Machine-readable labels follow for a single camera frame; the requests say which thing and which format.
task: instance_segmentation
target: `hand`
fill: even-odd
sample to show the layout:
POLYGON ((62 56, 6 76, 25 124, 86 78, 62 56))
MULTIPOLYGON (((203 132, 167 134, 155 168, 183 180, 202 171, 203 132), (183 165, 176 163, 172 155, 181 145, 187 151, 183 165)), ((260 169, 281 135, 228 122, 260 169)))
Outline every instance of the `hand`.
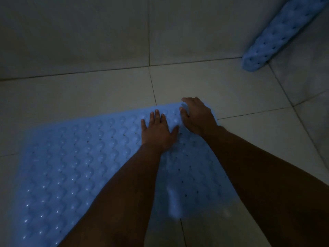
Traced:
POLYGON ((146 127, 145 120, 141 121, 142 127, 142 145, 151 145, 163 153, 167 151, 176 141, 179 127, 176 126, 172 132, 169 132, 167 119, 159 110, 150 113, 150 124, 146 127))
POLYGON ((198 97, 183 98, 182 101, 188 105, 190 110, 190 115, 188 115, 183 107, 179 108, 182 121, 188 130, 203 137, 218 128, 210 108, 206 107, 198 97))

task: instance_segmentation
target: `forearm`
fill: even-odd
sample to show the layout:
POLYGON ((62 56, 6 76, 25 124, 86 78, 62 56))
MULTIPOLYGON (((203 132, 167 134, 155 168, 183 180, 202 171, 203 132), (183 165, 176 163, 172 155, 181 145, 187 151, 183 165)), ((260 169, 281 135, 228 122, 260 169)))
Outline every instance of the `forearm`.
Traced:
POLYGON ((327 185, 222 127, 203 138, 273 247, 324 240, 327 185), (312 228, 316 233, 310 234, 312 228))
POLYGON ((160 156, 158 149, 142 145, 104 186, 60 247, 142 246, 160 156))

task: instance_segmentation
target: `rubber mat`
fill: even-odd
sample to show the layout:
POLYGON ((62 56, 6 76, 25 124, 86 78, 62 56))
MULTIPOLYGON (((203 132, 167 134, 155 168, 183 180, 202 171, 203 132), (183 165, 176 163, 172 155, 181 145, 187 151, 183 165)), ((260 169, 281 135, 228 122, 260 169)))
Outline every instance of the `rubber mat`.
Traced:
POLYGON ((242 68, 253 72, 264 66, 273 54, 278 52, 328 3, 329 0, 289 0, 243 55, 242 68))
POLYGON ((141 145, 156 108, 177 142, 161 156, 152 217, 180 218, 236 192, 206 142, 182 124, 182 103, 45 125, 28 133, 19 171, 16 246, 57 246, 141 145))

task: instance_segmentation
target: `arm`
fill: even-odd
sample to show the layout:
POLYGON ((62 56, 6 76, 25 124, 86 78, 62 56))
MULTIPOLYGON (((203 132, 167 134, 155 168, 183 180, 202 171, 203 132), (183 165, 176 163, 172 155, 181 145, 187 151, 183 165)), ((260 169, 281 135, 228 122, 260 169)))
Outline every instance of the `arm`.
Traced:
POLYGON ((198 98, 183 98, 185 126, 208 143, 240 199, 276 246, 329 242, 329 187, 290 163, 218 126, 198 98))
POLYGON ((143 246, 150 219, 160 156, 176 141, 166 117, 150 114, 142 125, 142 146, 108 181, 60 247, 143 246))

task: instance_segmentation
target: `tile floor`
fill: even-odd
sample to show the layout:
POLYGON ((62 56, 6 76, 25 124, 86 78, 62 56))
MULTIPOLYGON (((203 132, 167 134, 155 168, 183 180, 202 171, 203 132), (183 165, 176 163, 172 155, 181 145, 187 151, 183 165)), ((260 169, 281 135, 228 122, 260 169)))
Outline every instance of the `tile floor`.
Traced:
MULTIPOLYGON (((199 96, 218 122, 329 184, 315 147, 268 66, 249 73, 219 60, 0 82, 0 245, 8 244, 10 205, 22 131, 42 123, 178 102, 199 96)), ((149 228, 146 246, 269 246, 243 203, 168 219, 149 228)))

